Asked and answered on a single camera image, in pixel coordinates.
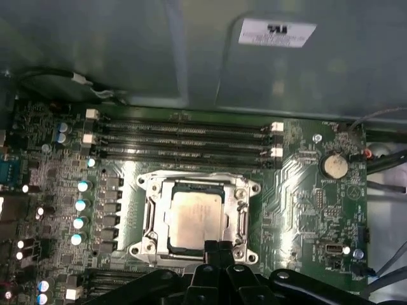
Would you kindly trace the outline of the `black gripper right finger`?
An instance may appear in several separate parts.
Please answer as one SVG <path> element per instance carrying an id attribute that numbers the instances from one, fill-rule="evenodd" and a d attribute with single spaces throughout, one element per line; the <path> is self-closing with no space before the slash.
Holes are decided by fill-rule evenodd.
<path id="1" fill-rule="evenodd" d="M 237 304 L 371 304 L 359 295 L 340 290 L 301 273 L 278 269 L 268 278 L 238 264 L 230 241 L 219 243 L 221 262 Z"/>

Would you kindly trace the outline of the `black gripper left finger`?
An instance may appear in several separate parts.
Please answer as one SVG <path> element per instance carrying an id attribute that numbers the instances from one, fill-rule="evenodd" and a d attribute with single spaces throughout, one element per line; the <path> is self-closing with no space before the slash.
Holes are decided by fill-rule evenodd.
<path id="1" fill-rule="evenodd" d="M 221 242 L 207 240 L 203 264 L 191 276 L 159 269 L 85 304 L 214 304 L 219 300 Z"/>

